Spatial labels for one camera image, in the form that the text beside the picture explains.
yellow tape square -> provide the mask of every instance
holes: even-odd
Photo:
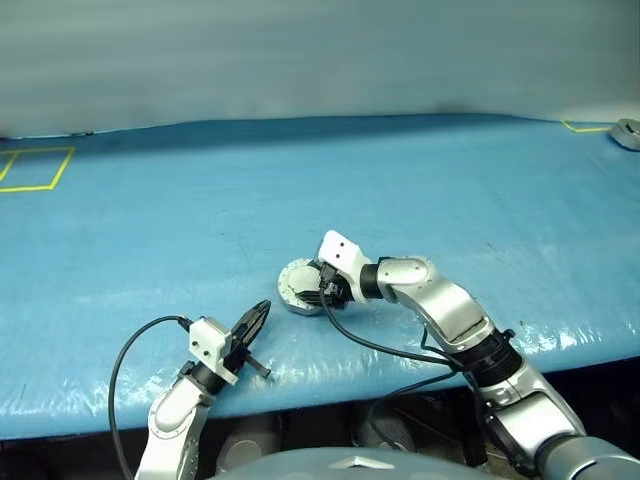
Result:
[[[53,179],[50,183],[46,185],[24,185],[24,186],[12,186],[12,187],[2,187],[0,184],[0,193],[16,193],[16,192],[37,192],[40,190],[53,190],[56,188],[64,169],[67,168],[71,157],[73,156],[73,152],[75,151],[75,147],[55,147],[55,148],[22,148],[16,150],[4,150],[0,151],[0,160],[5,159],[4,165],[2,166],[2,170],[0,170],[0,182],[4,180],[4,178],[11,170],[13,164],[18,160],[20,155],[23,153],[48,153],[48,152],[66,152],[64,160],[56,170],[56,173],[53,176]]]

white backdrop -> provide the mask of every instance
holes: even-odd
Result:
[[[0,136],[449,111],[640,116],[640,0],[0,2]]]

round metal part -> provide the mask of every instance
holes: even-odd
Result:
[[[319,288],[320,272],[310,266],[310,262],[309,258],[298,258],[284,267],[278,276],[280,298],[289,310],[300,315],[315,315],[321,310],[296,297],[297,293]]]
[[[630,118],[619,120],[611,127],[609,135],[623,147],[640,152],[640,122],[638,120]]]

blue table surface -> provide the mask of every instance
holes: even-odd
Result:
[[[231,326],[263,298],[274,303],[253,350],[272,378],[243,370],[214,415],[370,398],[442,373],[278,302],[281,268],[330,228],[370,258],[430,257],[543,371],[640,354],[640,155],[606,133],[490,115],[324,118],[0,150],[70,146],[55,189],[0,192],[0,438],[107,429],[110,371],[134,330],[174,313]],[[23,151],[0,187],[49,184],[61,155]],[[401,307],[340,315],[362,336],[419,349],[421,327]],[[142,337],[118,383],[120,426],[145,425],[189,358],[175,325]]]

yellow tape line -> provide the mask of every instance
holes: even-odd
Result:
[[[76,147],[55,147],[55,148],[25,148],[23,150],[5,150],[0,152],[0,154],[11,154],[9,161],[0,172],[0,181],[4,180],[4,177],[9,172],[9,169],[11,168],[11,166],[16,161],[18,156],[20,156],[21,153],[68,152],[67,155],[64,157],[64,160],[58,167],[58,170],[56,170],[56,173],[53,176],[53,180],[51,180],[51,183],[49,183],[48,185],[30,185],[30,186],[25,185],[20,187],[0,187],[0,193],[39,192],[42,190],[53,190],[54,188],[56,188],[56,185],[58,184],[60,177],[64,173],[64,170],[67,168],[67,165],[69,165],[69,162],[71,161],[71,157],[73,156],[73,153],[75,152],[75,150],[76,150]]]
[[[609,130],[611,130],[611,127],[585,127],[585,128],[574,127],[573,125],[569,124],[569,122],[567,122],[566,120],[562,120],[562,124],[565,127],[567,127],[569,130],[571,130],[573,133],[596,133],[596,132],[608,132]]]

